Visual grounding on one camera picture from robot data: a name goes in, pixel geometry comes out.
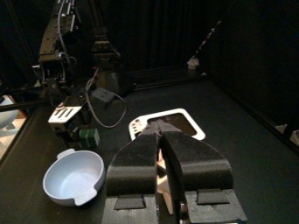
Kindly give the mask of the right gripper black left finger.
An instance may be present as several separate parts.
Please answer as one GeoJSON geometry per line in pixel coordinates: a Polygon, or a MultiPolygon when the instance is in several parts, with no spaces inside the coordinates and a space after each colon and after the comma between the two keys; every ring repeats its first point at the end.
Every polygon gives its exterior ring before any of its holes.
{"type": "Polygon", "coordinates": [[[101,224],[158,224],[156,159],[159,126],[152,122],[115,155],[107,169],[101,224]]]}

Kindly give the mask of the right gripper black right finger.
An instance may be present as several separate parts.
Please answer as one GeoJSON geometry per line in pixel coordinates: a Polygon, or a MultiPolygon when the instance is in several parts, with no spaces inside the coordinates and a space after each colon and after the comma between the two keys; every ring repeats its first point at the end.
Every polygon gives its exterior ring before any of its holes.
{"type": "Polygon", "coordinates": [[[246,224],[230,161],[170,123],[162,122],[160,135],[180,224],[246,224]]]}

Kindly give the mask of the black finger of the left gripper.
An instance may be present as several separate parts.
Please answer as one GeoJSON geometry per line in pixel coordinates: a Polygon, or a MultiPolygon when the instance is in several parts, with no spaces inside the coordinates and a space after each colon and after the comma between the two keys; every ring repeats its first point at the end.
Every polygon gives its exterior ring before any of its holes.
{"type": "Polygon", "coordinates": [[[80,128],[75,127],[71,131],[72,143],[77,148],[81,148],[80,145],[80,128]]]}
{"type": "Polygon", "coordinates": [[[56,135],[61,138],[61,140],[65,144],[71,143],[71,135],[68,132],[63,131],[61,129],[57,129],[56,135]]]}

